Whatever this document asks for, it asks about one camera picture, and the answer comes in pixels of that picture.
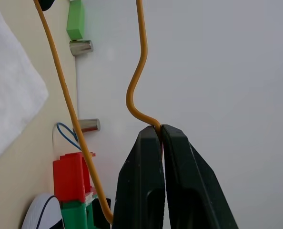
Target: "orange cable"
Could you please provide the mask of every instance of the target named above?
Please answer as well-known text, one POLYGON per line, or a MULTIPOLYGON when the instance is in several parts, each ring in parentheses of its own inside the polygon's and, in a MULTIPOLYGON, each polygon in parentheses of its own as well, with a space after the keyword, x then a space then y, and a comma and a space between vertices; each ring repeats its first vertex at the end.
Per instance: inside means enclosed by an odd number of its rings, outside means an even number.
POLYGON ((55 62, 55 66, 56 66, 56 69, 57 69, 57 73, 58 73, 59 81, 60 81, 60 84, 61 84, 61 88, 63 90, 64 98, 65 98, 65 101, 66 101, 66 105, 67 105, 67 108, 68 108, 68 110, 70 112, 71 121, 73 123, 74 130, 75 130, 75 132, 77 134, 83 157, 84 157, 84 159, 86 161, 86 164, 88 166, 88 169, 89 169, 92 181, 93 181, 94 186, 96 188, 102 212, 103 212, 105 218, 107 219, 107 221, 110 224, 112 224, 113 223, 113 214, 112 214, 112 212, 111 212, 111 210, 109 208, 109 205, 108 205, 108 202, 106 200, 106 196, 104 194, 104 191, 102 189, 102 186, 101 186, 98 174, 96 172, 96 169, 95 169, 95 166, 94 166, 93 161, 91 159, 91 155, 89 153, 87 144, 85 142, 85 139, 84 139, 84 136, 82 134, 80 125, 78 123, 78 119, 77 119, 77 116, 75 114, 75 110, 74 110, 73 104, 71 102, 71 97, 70 97, 70 94, 69 94, 69 90, 68 90, 67 85, 65 83, 65 79, 64 79, 63 72, 62 72, 60 60, 58 58, 57 50, 56 50, 53 38, 51 36, 50 29, 49 29, 48 24, 47 24, 47 22, 45 20, 43 11, 42 11, 41 6, 39 4, 39 0, 34 0, 34 3, 36 5, 38 14, 40 16, 40 19, 42 21, 42 24, 43 24, 43 27, 44 27, 44 30, 45 30, 45 33, 46 33, 46 36, 47 36, 47 39, 48 39, 48 42, 49 42, 50 47, 51 47, 51 53, 52 53, 52 56, 53 56, 53 59, 54 59, 54 62, 55 62))
POLYGON ((128 90, 127 90, 126 104, 127 104, 128 110, 135 118, 145 123, 148 123, 150 125, 153 125, 155 127, 157 135, 160 137, 161 136, 160 134, 161 124, 156 119, 151 118, 141 113, 140 111, 138 111, 136 107, 134 106, 134 102, 133 102, 134 90, 141 76, 142 70, 145 66, 145 63, 147 60, 147 54, 148 54, 148 44, 147 44, 145 20, 144 20, 144 15, 143 15, 142 0, 136 0, 136 6, 137 6, 138 26, 139 26, 139 31, 140 31, 140 40, 141 40, 141 57, 136 67, 136 70, 134 72, 134 75, 131 79, 131 82, 129 84, 128 90))

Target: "silver metal cylinder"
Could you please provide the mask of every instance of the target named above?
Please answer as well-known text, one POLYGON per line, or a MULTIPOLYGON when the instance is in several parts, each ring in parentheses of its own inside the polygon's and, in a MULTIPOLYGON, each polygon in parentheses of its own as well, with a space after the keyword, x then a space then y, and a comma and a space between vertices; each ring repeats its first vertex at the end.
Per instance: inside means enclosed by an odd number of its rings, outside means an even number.
POLYGON ((95 130, 100 131, 100 121, 98 118, 79 119, 78 122, 83 133, 95 130))
POLYGON ((94 50, 92 41, 71 41, 70 50, 73 56, 78 56, 94 50))

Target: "blue wire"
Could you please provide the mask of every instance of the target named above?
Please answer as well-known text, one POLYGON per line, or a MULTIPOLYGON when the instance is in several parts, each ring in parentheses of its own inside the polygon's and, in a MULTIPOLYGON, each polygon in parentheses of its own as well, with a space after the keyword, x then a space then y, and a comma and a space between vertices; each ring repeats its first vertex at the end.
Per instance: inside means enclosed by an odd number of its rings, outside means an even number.
POLYGON ((70 132, 70 133, 73 135, 73 137, 77 140, 76 134, 75 134, 71 129, 69 129, 65 124, 63 124, 63 123, 56 123, 56 127, 57 127, 59 133, 60 133, 69 143, 71 143, 73 146, 75 146, 75 147, 77 147, 79 150, 81 150, 81 148, 80 148, 79 145, 77 145, 75 142, 73 142, 72 140, 70 140, 70 139, 61 131, 61 129, 60 129, 60 127, 59 127, 60 125, 63 126, 68 132, 70 132))

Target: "black object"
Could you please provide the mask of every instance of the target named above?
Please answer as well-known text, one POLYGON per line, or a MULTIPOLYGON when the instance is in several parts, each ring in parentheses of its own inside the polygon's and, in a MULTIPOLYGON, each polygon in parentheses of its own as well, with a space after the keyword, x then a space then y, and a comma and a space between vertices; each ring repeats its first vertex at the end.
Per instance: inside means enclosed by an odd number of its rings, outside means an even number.
MULTIPOLYGON (((170 125, 162 126, 171 229, 238 229, 209 165, 170 125)), ((159 139, 140 131, 119 176, 112 229, 161 229, 164 179, 159 139)))
POLYGON ((213 170, 182 130, 163 125, 162 140, 171 228, 237 229, 213 170))
POLYGON ((118 176, 113 229, 161 229, 165 183, 161 146, 152 126, 140 131, 118 176))
POLYGON ((42 11, 48 10, 55 0, 39 0, 42 11))
MULTIPOLYGON (((111 208, 111 199, 107 198, 109 208, 111 208)), ((92 202, 94 226, 99 229, 110 229, 109 222, 105 219, 101 210, 101 206, 98 199, 94 199, 92 202)))

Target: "white wall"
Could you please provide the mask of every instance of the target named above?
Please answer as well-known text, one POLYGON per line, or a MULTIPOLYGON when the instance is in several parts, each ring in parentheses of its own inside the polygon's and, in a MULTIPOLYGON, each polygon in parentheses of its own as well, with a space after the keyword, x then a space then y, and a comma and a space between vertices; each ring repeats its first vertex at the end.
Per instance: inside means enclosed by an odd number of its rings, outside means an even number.
MULTIPOLYGON (((95 51, 77 59, 79 117, 101 121, 87 141, 114 201, 118 172, 146 126, 125 105, 140 55, 136 6, 85 6, 95 51)), ((144 8, 149 55, 136 106, 184 131, 239 228, 283 229, 283 0, 144 0, 144 8)))

